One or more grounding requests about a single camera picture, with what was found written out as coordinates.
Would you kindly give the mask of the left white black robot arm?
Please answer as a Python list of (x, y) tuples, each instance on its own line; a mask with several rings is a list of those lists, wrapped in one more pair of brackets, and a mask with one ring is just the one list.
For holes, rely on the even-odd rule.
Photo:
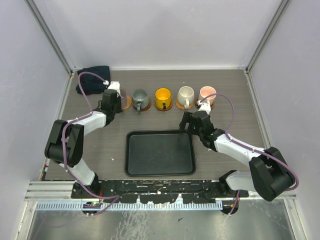
[(121, 112), (121, 95), (114, 89), (107, 89), (98, 108), (91, 113), (69, 121), (58, 119), (52, 125), (44, 155), (62, 166), (88, 198), (97, 197), (101, 187), (98, 175), (83, 158), (85, 136), (106, 127)]

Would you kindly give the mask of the grey ceramic mug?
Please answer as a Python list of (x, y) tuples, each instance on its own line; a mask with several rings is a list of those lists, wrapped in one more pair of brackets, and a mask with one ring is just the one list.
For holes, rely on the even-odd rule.
[(149, 102), (149, 97), (145, 90), (137, 89), (133, 92), (132, 104), (138, 112), (141, 112), (143, 109), (145, 109), (149, 105)]

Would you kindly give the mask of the cream ceramic mug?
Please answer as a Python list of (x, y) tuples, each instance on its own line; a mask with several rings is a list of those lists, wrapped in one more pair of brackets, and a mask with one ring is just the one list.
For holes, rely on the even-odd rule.
[(195, 100), (195, 92), (190, 86), (182, 86), (176, 98), (178, 102), (188, 110), (189, 104)]

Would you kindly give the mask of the lilac ceramic mug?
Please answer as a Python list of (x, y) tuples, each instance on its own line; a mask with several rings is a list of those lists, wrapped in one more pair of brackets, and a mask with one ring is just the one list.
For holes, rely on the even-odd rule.
[(121, 108), (124, 109), (128, 104), (128, 100), (127, 100), (127, 92), (122, 87), (120, 88), (120, 97), (121, 97)]

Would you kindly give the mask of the pink ceramic mug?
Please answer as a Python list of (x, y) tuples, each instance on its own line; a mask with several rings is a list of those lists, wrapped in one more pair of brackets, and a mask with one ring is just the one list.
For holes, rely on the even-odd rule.
[[(199, 95), (198, 95), (198, 100), (201, 101), (203, 100), (205, 97), (212, 95), (212, 94), (216, 94), (216, 90), (211, 87), (211, 86), (204, 86), (200, 89), (199, 91)], [(210, 103), (210, 107), (213, 108), (214, 107), (214, 101), (215, 101), (215, 95), (210, 96), (206, 99), (206, 101), (208, 103)]]

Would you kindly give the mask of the yellow ceramic mug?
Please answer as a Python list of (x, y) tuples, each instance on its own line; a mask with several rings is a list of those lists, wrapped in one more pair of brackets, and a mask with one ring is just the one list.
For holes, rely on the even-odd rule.
[(172, 100), (172, 92), (165, 87), (161, 87), (159, 89), (157, 89), (155, 91), (155, 102), (156, 105), (162, 109), (166, 109), (171, 102), (173, 102)]

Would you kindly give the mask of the brown wooden saucer coaster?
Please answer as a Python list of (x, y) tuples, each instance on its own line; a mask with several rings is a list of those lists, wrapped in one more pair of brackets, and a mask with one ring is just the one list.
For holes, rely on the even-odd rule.
[(204, 101), (201, 101), (199, 99), (197, 99), (197, 101), (195, 102), (195, 107), (200, 110), (200, 108), (202, 106), (208, 106), (211, 102), (209, 100), (204, 100)]
[(173, 102), (171, 102), (171, 104), (166, 109), (158, 107), (156, 103), (154, 103), (154, 106), (157, 110), (162, 111), (162, 112), (166, 112), (173, 107)]
[(151, 101), (151, 99), (150, 98), (148, 98), (148, 105), (145, 107), (145, 108), (140, 108), (140, 109), (138, 109), (138, 104), (136, 104), (136, 105), (132, 105), (132, 107), (137, 111), (137, 112), (145, 112), (145, 111), (147, 111), (150, 107), (151, 107), (151, 105), (152, 105), (152, 101)]

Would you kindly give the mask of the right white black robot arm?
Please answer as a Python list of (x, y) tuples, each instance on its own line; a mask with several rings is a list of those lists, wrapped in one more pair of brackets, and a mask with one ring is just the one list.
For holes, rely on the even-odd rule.
[(288, 167), (281, 152), (246, 144), (215, 128), (203, 110), (184, 112), (179, 130), (198, 136), (202, 144), (216, 153), (225, 154), (249, 168), (249, 172), (233, 170), (220, 178), (219, 191), (231, 197), (237, 190), (252, 191), (271, 202), (285, 191), (298, 186), (298, 178)]

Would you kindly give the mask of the woven rattan coaster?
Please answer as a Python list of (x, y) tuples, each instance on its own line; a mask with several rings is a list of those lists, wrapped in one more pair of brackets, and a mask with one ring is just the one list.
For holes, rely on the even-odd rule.
[[(182, 104), (179, 103), (177, 98), (175, 99), (175, 105), (181, 110), (187, 110)], [(194, 102), (191, 102), (189, 104), (189, 108), (188, 109), (191, 109), (193, 106), (194, 106)]]
[(131, 106), (131, 104), (132, 104), (132, 98), (129, 95), (127, 95), (121, 100), (121, 109), (126, 110)]

